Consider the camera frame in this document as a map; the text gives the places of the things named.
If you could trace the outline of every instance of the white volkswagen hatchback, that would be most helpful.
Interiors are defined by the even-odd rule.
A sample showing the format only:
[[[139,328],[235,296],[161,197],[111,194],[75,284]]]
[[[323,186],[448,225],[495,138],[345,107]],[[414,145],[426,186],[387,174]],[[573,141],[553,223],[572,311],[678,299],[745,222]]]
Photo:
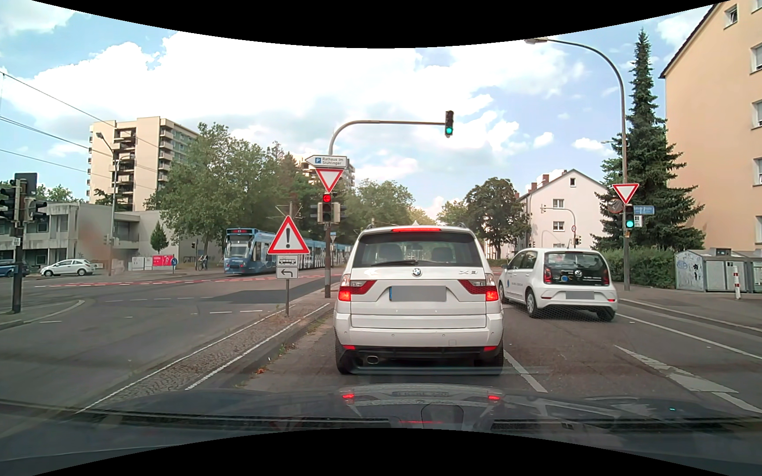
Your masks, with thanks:
[[[527,248],[502,267],[502,302],[524,303],[532,318],[558,309],[592,311],[606,321],[616,316],[616,288],[610,282],[607,260],[599,252],[586,248]]]
[[[341,373],[392,359],[468,359],[501,372],[499,292],[470,230],[370,228],[352,250],[333,313]]]

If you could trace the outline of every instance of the bush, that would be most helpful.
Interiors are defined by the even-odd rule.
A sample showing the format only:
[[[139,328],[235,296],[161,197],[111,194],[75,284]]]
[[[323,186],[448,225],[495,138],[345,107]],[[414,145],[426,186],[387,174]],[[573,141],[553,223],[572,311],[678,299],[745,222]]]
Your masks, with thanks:
[[[610,278],[621,283],[622,250],[601,252],[610,265]],[[632,248],[630,254],[631,284],[655,288],[675,288],[675,252],[659,248]]]

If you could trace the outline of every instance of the yield sign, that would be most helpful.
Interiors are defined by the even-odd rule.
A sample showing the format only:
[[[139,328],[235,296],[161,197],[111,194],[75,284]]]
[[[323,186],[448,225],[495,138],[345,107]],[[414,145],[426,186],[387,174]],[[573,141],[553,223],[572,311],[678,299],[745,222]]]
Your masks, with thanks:
[[[317,175],[322,181],[325,191],[332,191],[333,186],[337,185],[337,180],[343,176],[342,168],[317,168]]]
[[[269,245],[267,253],[271,255],[278,254],[290,254],[290,255],[307,255],[311,251],[307,249],[307,244],[299,234],[298,227],[295,226],[295,222],[289,216],[284,217],[284,222],[281,223],[281,228],[278,229],[278,233],[275,234],[273,243]]]
[[[622,203],[628,205],[631,203],[631,197],[634,196],[634,192],[640,187],[640,184],[613,184],[613,190],[616,190],[616,194],[622,199]]]

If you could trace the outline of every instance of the blue tram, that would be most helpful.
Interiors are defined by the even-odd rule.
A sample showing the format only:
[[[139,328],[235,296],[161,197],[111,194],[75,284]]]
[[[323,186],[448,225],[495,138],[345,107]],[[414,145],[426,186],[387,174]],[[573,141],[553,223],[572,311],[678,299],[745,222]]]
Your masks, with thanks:
[[[275,272],[275,255],[268,253],[275,233],[257,228],[229,228],[225,234],[224,268],[228,275],[255,275]],[[325,242],[305,240],[310,253],[298,255],[299,269],[325,266]],[[351,245],[335,244],[332,266],[345,264]]]

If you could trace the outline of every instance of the blue sky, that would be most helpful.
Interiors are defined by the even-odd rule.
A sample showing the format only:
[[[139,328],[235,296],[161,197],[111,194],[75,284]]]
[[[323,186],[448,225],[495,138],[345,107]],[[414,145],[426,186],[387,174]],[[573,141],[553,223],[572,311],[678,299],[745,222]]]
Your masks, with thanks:
[[[561,35],[607,54],[630,90],[633,43],[649,33],[654,93],[660,69],[709,7]],[[340,134],[358,178],[395,179],[429,215],[493,176],[516,189],[555,168],[600,179],[602,145],[620,129],[616,77],[581,48],[522,41],[451,48],[348,50],[205,37],[86,15],[30,0],[0,0],[0,70],[102,119],[163,116],[192,129],[227,124],[238,137],[325,153],[354,119],[436,120],[441,127],[357,125]],[[81,146],[0,120],[0,179],[37,171],[47,186],[85,197],[93,118],[0,75],[0,114]]]

